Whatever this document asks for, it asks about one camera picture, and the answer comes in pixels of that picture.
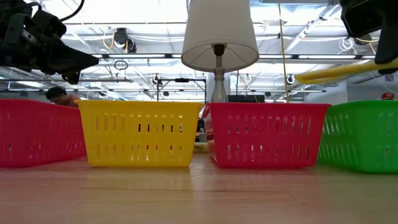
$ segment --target wooden table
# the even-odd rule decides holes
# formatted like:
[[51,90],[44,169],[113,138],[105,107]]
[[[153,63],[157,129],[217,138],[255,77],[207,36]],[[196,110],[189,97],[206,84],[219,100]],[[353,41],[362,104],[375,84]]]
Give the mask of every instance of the wooden table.
[[91,168],[84,159],[0,169],[0,223],[396,223],[398,177],[314,167]]

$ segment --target white lamp shade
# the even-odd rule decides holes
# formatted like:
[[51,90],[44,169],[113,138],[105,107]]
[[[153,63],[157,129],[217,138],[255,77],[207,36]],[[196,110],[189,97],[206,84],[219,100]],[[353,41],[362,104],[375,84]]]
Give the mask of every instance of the white lamp shade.
[[213,72],[216,55],[212,44],[227,44],[225,72],[246,68],[259,60],[249,0],[192,0],[188,14],[182,63]]

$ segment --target person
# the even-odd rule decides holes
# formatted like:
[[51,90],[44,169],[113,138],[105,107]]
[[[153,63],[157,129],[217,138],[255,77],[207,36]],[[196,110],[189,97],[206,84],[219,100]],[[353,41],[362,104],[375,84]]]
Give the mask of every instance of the person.
[[57,86],[49,89],[45,94],[45,97],[56,105],[69,106],[73,108],[78,108],[78,105],[74,101],[80,100],[79,97],[69,95],[65,89]]

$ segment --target yellow plastic basket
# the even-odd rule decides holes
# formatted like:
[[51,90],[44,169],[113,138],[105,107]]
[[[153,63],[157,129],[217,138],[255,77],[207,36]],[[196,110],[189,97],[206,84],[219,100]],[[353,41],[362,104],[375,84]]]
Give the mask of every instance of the yellow plastic basket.
[[186,167],[202,103],[76,100],[92,166]]

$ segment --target plastic basket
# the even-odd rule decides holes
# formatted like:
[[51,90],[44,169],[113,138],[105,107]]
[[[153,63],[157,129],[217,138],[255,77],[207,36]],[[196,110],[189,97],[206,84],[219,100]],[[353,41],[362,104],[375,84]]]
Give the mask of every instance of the plastic basket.
[[76,101],[92,166],[186,167],[201,103]]
[[34,100],[0,100],[1,167],[26,167],[85,155],[78,109]]
[[398,172],[398,101],[332,106],[326,115],[318,160],[364,172]]
[[207,143],[222,168],[298,168],[316,162],[330,105],[210,103]]

